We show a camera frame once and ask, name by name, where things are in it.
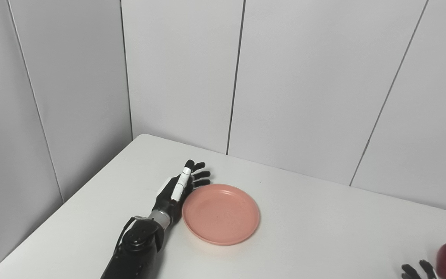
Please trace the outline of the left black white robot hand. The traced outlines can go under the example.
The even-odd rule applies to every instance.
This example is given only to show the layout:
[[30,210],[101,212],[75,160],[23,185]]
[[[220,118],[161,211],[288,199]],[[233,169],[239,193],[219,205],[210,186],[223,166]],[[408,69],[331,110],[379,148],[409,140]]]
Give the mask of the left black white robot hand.
[[205,166],[205,162],[195,163],[188,160],[181,173],[168,179],[163,185],[161,192],[156,196],[150,218],[164,228],[177,223],[187,197],[195,189],[211,184],[211,172],[203,170]]

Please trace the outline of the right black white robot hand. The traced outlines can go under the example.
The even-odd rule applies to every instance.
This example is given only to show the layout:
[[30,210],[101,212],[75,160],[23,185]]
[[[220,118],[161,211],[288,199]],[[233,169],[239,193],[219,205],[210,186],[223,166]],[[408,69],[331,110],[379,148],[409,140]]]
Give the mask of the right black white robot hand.
[[[435,268],[426,260],[420,260],[419,265],[422,268],[422,270],[425,272],[427,279],[439,279],[438,275],[436,274]],[[412,265],[409,264],[403,264],[401,266],[402,268],[402,279],[422,279],[420,274],[416,271]]]

